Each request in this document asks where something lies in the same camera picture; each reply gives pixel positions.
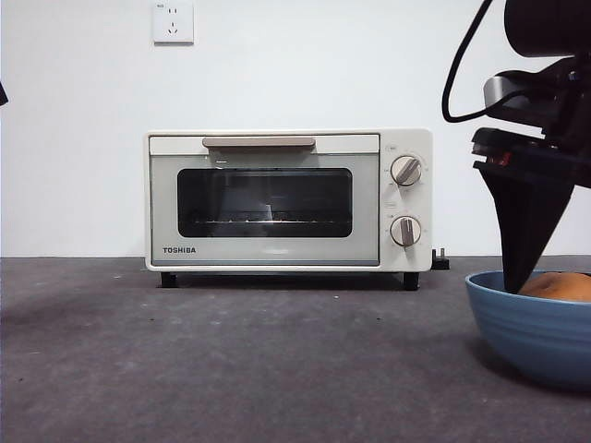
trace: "oven handle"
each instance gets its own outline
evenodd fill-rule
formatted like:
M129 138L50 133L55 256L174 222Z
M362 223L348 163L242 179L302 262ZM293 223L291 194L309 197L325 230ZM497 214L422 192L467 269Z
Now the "oven handle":
M313 150L313 137L205 137L203 146L209 150Z

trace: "control knob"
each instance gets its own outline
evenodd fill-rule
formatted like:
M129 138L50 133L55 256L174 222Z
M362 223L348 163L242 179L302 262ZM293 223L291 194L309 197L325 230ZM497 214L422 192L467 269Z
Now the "control knob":
M421 236L421 225L412 217L401 217L392 223L390 234L397 245L409 247L418 242Z
M412 186L421 178L421 162L411 155L404 155L392 163L390 174L399 186Z

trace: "bread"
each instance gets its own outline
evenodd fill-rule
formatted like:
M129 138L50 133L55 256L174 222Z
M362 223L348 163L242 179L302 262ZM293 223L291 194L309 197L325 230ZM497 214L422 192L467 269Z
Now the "bread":
M569 272L547 272L528 281L519 294L591 303L591 277Z

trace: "toshiba logo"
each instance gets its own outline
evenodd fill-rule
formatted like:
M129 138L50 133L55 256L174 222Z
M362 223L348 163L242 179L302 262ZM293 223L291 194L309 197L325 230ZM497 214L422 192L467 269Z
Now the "toshiba logo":
M164 254L197 254L194 247L171 246L163 247Z

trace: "gray carpet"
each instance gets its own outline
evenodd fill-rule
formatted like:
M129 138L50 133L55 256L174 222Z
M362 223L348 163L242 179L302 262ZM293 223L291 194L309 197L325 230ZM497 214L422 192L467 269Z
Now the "gray carpet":
M589 257L542 266L589 271ZM588 442L591 395L479 338L464 275L181 277L141 259L2 261L2 435L53 442Z

